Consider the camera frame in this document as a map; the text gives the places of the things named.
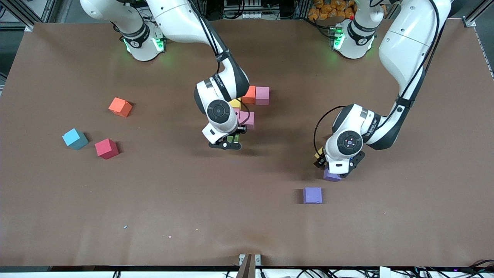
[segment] black band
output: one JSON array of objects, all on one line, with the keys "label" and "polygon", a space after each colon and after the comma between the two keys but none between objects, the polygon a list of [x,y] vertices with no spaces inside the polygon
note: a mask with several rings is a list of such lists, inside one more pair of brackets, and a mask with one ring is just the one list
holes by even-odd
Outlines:
[{"label": "black band", "polygon": [[396,102],[396,105],[401,105],[401,106],[404,106],[406,108],[411,108],[413,106],[413,103],[415,102],[415,100],[404,99],[404,98],[398,96],[398,98],[396,98],[395,102]]},{"label": "black band", "polygon": [[214,81],[216,82],[216,84],[218,85],[219,91],[223,95],[223,98],[226,101],[230,102],[232,100],[232,98],[230,97],[228,90],[226,90],[225,84],[223,84],[223,81],[221,80],[219,75],[217,73],[215,73],[212,77],[213,77]]},{"label": "black band", "polygon": [[369,139],[372,137],[374,132],[377,130],[377,125],[379,124],[379,121],[381,120],[381,116],[378,115],[377,113],[374,113],[374,118],[372,119],[372,123],[369,126],[369,129],[365,134],[362,135],[362,139],[364,140],[364,143],[367,143]]},{"label": "black band", "polygon": [[149,27],[144,24],[144,33],[142,36],[139,36],[135,39],[129,39],[125,37],[125,41],[133,48],[140,48],[142,46],[142,43],[145,42],[149,38]]},{"label": "black band", "polygon": [[355,41],[355,43],[359,46],[363,46],[365,45],[373,36],[374,34],[372,35],[369,35],[369,36],[366,36],[366,37],[363,37],[363,36],[360,36],[358,34],[356,34],[355,32],[353,32],[352,30],[352,25],[351,24],[348,24],[348,35]]},{"label": "black band", "polygon": [[225,51],[223,51],[222,53],[218,54],[215,56],[216,58],[216,61],[217,62],[221,62],[223,61],[224,59],[230,57],[232,54],[230,52],[230,50],[227,48]]},{"label": "black band", "polygon": [[353,25],[355,25],[355,28],[359,29],[360,31],[364,31],[364,32],[368,32],[368,33],[370,33],[370,32],[374,33],[374,31],[375,31],[375,30],[377,30],[377,28],[379,27],[379,26],[376,26],[376,27],[374,27],[374,28],[367,28],[367,27],[364,27],[364,26],[360,25],[360,24],[359,24],[359,23],[355,20],[355,18],[352,20],[352,23],[353,23]]},{"label": "black band", "polygon": [[147,26],[147,25],[146,25],[146,23],[144,23],[144,21],[143,21],[143,22],[142,22],[142,26],[141,26],[141,28],[139,28],[139,30],[137,30],[136,32],[134,32],[134,33],[129,33],[129,34],[127,34],[127,33],[123,33],[123,32],[120,32],[120,33],[121,33],[124,37],[130,37],[130,38],[133,38],[133,37],[136,37],[136,36],[138,36],[139,34],[141,34],[141,33],[142,33],[142,31],[144,31],[144,29],[146,29],[146,26]]}]

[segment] red cube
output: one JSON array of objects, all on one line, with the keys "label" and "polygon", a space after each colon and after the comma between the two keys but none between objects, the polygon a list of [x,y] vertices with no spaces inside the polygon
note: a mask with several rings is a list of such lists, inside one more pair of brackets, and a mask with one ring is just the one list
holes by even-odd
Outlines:
[{"label": "red cube", "polygon": [[110,159],[119,154],[117,144],[110,139],[104,139],[103,141],[94,144],[94,146],[96,147],[98,156],[103,159]]}]

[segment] green led light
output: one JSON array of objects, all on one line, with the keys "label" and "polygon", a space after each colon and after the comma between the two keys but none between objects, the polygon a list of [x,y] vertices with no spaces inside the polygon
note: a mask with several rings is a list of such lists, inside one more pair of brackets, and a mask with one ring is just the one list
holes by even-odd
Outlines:
[{"label": "green led light", "polygon": [[345,34],[341,34],[341,36],[334,41],[334,49],[340,49],[343,41],[345,40]]},{"label": "green led light", "polygon": [[130,53],[130,49],[128,48],[127,41],[126,41],[126,40],[124,40],[124,41],[123,41],[123,43],[125,44],[125,47],[127,47],[127,52],[129,52],[129,53]]},{"label": "green led light", "polygon": [[153,38],[153,43],[155,44],[156,50],[158,52],[163,51],[164,47],[163,47],[163,43],[161,40],[157,40],[157,39]]},{"label": "green led light", "polygon": [[369,50],[372,47],[372,41],[374,40],[374,38],[375,38],[375,36],[373,36],[372,39],[370,40],[369,47],[367,48],[367,50]]}]

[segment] pink cube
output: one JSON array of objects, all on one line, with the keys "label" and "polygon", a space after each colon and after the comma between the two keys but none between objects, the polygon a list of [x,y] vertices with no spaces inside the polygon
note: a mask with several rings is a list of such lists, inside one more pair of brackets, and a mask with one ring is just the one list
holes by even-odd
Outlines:
[{"label": "pink cube", "polygon": [[103,141],[94,144],[94,146],[96,147],[98,156],[103,159],[110,159],[119,154],[117,144],[110,139],[104,139]]},{"label": "pink cube", "polygon": [[269,87],[255,87],[255,105],[269,104]]},{"label": "pink cube", "polygon": [[233,108],[233,111],[237,115],[237,120],[240,120],[240,108]]},{"label": "pink cube", "polygon": [[[246,120],[248,116],[248,112],[245,111],[240,111],[240,118],[239,118],[239,124],[241,124],[243,121]],[[254,112],[250,112],[250,116],[248,120],[244,123],[245,126],[247,126],[247,129],[254,129]]]}]

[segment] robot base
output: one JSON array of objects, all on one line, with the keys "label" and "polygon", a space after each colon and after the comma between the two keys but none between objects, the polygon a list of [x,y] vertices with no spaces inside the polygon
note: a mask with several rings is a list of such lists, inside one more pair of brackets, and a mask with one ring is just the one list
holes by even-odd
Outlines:
[{"label": "robot base", "polygon": [[142,43],[141,47],[133,48],[128,45],[125,40],[123,41],[125,46],[127,46],[127,52],[132,54],[136,60],[143,62],[154,59],[158,54],[164,52],[166,48],[166,39],[159,39],[163,38],[161,30],[151,22],[146,22],[146,24],[149,26],[151,34],[149,35],[149,38]]},{"label": "robot base", "polygon": [[372,47],[374,37],[362,46],[357,45],[351,37],[345,34],[348,30],[348,24],[350,24],[350,22],[350,19],[345,19],[343,22],[338,23],[335,28],[341,28],[342,33],[335,33],[336,35],[339,35],[339,38],[330,40],[329,43],[332,49],[340,52],[341,55],[349,59],[359,59],[362,58]]}]

